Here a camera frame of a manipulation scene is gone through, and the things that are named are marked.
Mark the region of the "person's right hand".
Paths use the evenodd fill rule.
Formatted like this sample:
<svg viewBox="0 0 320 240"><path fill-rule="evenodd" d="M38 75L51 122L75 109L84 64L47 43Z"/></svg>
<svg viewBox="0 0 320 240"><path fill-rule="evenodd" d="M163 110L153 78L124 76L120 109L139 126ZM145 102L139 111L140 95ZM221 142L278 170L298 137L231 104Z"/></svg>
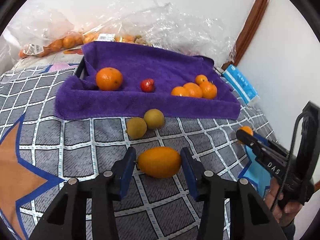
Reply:
<svg viewBox="0 0 320 240"><path fill-rule="evenodd" d="M270 210L275 201L279 187L276 178L272 178L270 181L270 189L264 199L265 204ZM283 209L276 205L272 214L280 226L287 226L294 220L302 207L303 205L299 202L288 202Z"/></svg>

